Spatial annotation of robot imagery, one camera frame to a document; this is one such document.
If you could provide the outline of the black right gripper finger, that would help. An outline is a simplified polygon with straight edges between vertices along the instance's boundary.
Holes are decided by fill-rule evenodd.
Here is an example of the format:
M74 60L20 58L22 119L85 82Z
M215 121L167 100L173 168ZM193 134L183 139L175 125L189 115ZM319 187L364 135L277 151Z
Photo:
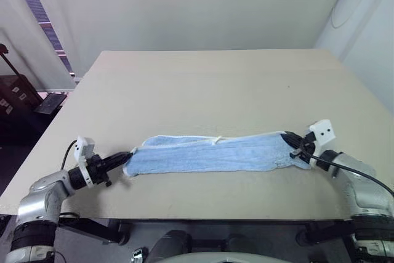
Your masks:
M294 150L300 147L300 136L295 133L282 133L282 139Z
M304 144L304 138L293 132L284 132L283 140L289 146L302 146Z

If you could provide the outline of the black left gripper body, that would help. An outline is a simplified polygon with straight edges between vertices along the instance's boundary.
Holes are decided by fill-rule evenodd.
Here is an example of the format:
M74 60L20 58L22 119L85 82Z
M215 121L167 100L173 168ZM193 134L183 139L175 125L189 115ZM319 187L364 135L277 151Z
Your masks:
M94 185L104 183L106 187L112 185L107 173L107 164L98 154L87 160L87 170Z

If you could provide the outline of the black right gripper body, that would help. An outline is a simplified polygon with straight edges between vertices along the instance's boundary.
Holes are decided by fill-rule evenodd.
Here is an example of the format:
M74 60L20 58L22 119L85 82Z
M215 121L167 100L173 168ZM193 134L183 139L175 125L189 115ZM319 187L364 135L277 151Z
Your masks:
M293 152L290 152L290 157L291 158L300 158L306 163L311 162L312 159L312 154L315 152L315 134L313 132L309 132L307 135L304 137L304 144L299 147L299 149L294 150Z

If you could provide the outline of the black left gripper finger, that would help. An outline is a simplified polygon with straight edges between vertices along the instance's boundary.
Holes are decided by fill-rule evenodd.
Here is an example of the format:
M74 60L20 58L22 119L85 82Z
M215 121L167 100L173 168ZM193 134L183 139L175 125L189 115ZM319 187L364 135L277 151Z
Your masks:
M117 156L114 158L110 158L107 161L107 171L111 171L119 166L122 166L129 160L128 156Z
M106 163L126 163L132 157L132 152L117 152L105 158Z

